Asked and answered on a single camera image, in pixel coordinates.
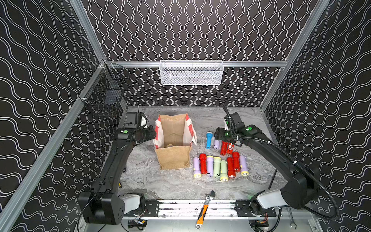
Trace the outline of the red flashlight white logo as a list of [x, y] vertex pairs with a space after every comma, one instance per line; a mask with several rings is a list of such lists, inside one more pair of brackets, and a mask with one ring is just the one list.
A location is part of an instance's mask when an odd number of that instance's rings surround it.
[[232, 143], [228, 143], [228, 145], [227, 145], [227, 150], [226, 150], [226, 154], [228, 154], [228, 155], [232, 155], [232, 153], [233, 153], [233, 149], [234, 149], [234, 144], [232, 144]]

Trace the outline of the red flashlight back row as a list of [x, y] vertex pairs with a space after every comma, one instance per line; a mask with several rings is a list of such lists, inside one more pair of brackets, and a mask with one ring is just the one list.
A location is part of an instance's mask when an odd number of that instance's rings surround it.
[[221, 149], [220, 149], [221, 156], [225, 156], [227, 154], [228, 144], [229, 144], [228, 142], [222, 141]]

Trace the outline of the lavender flashlight back row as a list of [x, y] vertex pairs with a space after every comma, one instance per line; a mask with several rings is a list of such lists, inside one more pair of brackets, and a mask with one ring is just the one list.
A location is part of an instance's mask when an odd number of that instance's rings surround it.
[[219, 140], [214, 140], [213, 148], [216, 149], [216, 150], [220, 149], [220, 141]]

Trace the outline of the blue flashlight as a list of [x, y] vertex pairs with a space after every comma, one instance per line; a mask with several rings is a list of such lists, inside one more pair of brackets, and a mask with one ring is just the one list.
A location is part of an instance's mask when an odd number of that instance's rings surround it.
[[212, 132], [207, 132], [206, 133], [206, 149], [211, 149], [212, 147], [212, 139], [213, 139], [213, 133]]

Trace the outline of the jute tote bag red trim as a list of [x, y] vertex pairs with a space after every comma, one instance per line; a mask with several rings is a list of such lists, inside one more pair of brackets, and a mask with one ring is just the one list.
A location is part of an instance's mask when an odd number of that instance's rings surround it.
[[159, 115], [155, 132], [153, 143], [160, 170], [188, 168], [192, 146], [197, 144], [197, 134], [189, 115]]

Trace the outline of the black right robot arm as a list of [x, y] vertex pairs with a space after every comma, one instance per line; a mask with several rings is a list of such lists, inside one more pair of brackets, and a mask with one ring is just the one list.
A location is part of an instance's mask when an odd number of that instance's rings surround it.
[[[252, 214], [262, 215], [266, 209], [289, 206], [294, 209], [305, 209], [323, 219], [339, 219], [339, 206], [329, 190], [320, 182], [318, 168], [305, 165], [295, 159], [272, 142], [257, 126], [246, 126], [238, 113], [227, 113], [224, 122], [225, 127], [217, 128], [214, 133], [217, 140], [238, 147], [245, 145], [253, 149], [273, 165], [287, 181], [280, 189], [255, 194], [249, 204]], [[324, 191], [334, 208], [332, 216], [321, 214], [307, 207], [307, 204], [319, 195], [320, 190]]]

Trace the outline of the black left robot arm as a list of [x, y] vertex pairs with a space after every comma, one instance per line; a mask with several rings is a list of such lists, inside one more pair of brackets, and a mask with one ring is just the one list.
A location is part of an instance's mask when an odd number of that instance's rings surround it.
[[143, 194], [119, 196], [117, 191], [133, 149], [155, 137], [155, 129], [143, 112], [126, 114], [125, 123], [114, 135], [107, 160], [97, 180], [78, 197], [85, 223], [118, 225], [126, 214], [138, 215], [145, 211]]

